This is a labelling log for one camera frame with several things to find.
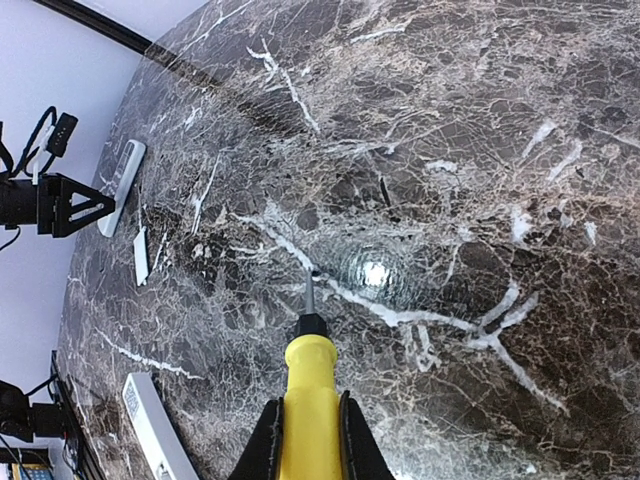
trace dark marble surface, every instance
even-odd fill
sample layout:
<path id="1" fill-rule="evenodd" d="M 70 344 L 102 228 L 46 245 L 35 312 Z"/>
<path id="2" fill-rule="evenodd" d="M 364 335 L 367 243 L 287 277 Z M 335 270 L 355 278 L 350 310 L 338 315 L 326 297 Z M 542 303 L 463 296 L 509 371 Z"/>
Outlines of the dark marble surface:
<path id="1" fill-rule="evenodd" d="M 149 370 L 226 478 L 314 266 L 398 480 L 639 478 L 639 32 L 631 0 L 220 1 L 170 32 L 184 63 L 141 63 L 96 175 L 148 144 L 119 230 L 82 232 L 67 290 L 108 477 L 151 478 L 120 400 Z"/>

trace small white object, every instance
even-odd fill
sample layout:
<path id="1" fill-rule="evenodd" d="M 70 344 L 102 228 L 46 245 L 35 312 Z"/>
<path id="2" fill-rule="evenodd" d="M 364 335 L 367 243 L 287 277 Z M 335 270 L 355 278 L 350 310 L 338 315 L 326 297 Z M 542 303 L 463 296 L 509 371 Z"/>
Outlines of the small white object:
<path id="1" fill-rule="evenodd" d="M 130 373 L 125 407 L 156 480 L 198 480 L 149 373 Z"/>
<path id="2" fill-rule="evenodd" d="M 136 262 L 136 283 L 146 285 L 149 277 L 149 260 L 147 258 L 147 227 L 142 227 L 133 241 L 133 254 Z"/>
<path id="3" fill-rule="evenodd" d="M 33 159 L 33 176 L 31 177 L 31 184 L 34 186 L 38 185 L 38 182 L 40 181 L 40 155 L 42 155 L 44 152 L 46 152 L 47 150 L 47 142 L 49 141 L 49 138 L 51 138 L 51 135 L 53 135 L 53 131 L 55 130 L 55 126 L 51 125 L 47 131 L 44 133 L 44 136 L 40 139 L 40 143 L 38 143 L 38 146 L 36 147 L 36 149 L 38 150 L 38 153 L 36 154 L 36 157 Z"/>
<path id="4" fill-rule="evenodd" d="M 109 187 L 104 192 L 106 195 L 113 195 L 116 201 L 116 210 L 111 215 L 98 220 L 100 233 L 107 238 L 113 237 L 116 232 L 133 180 L 136 178 L 136 173 L 138 173 L 146 151 L 145 144 L 137 140 L 129 140 L 124 147 L 111 181 L 111 185 L 114 187 Z"/>

